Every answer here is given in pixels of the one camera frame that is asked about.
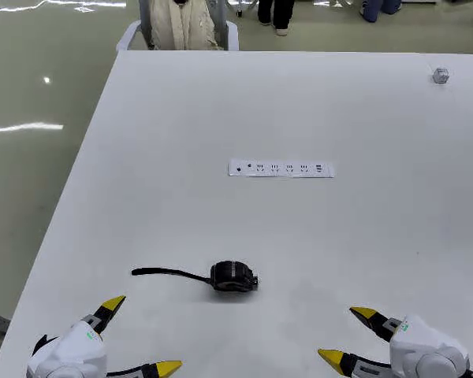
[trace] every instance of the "power strip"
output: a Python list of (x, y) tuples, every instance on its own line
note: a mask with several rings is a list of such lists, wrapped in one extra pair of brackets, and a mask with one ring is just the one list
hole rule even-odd
[(334, 177), (333, 166), (322, 161), (232, 159), (228, 172), (230, 176), (245, 177)]

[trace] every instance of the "black pants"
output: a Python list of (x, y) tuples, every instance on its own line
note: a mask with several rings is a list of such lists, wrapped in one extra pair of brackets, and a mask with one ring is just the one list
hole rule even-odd
[[(265, 23), (270, 22), (271, 3), (274, 0), (259, 0), (258, 18), (259, 21)], [(286, 29), (289, 20), (292, 17), (292, 8), (294, 0), (275, 0), (274, 8), (274, 26), (277, 29)]]

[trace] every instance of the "white jacket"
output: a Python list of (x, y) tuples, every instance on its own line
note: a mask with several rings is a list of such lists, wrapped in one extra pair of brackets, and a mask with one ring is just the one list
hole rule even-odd
[(205, 0), (151, 0), (151, 23), (158, 50), (218, 50)]

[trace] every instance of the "yellow fingertip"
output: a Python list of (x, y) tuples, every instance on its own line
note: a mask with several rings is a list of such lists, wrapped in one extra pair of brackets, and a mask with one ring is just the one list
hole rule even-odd
[(359, 314), (365, 319), (370, 319), (373, 317), (377, 311), (374, 309), (368, 309), (367, 307), (351, 307), (350, 310), (355, 314)]
[(159, 378), (167, 378), (174, 374), (182, 366), (182, 361), (156, 362)]
[(116, 298), (112, 298), (104, 302), (102, 304), (102, 307), (105, 307), (106, 309), (109, 309), (110, 311), (114, 311), (123, 303), (125, 299), (126, 297), (124, 295), (119, 295)]
[(341, 358), (343, 357), (344, 352), (331, 349), (319, 349), (317, 350), (317, 353), (324, 359), (324, 361), (330, 364), (333, 369), (344, 376), (344, 372), (341, 371), (340, 367)]

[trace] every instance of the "cable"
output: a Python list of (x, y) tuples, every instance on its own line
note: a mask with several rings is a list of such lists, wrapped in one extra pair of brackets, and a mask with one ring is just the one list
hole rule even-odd
[(192, 278), (193, 280), (202, 281), (206, 284), (210, 283), (210, 278), (208, 277), (197, 276), (196, 274), (184, 272), (182, 270), (166, 268), (138, 268), (132, 270), (132, 276), (142, 276), (144, 274), (171, 274), (173, 276), (183, 276)]

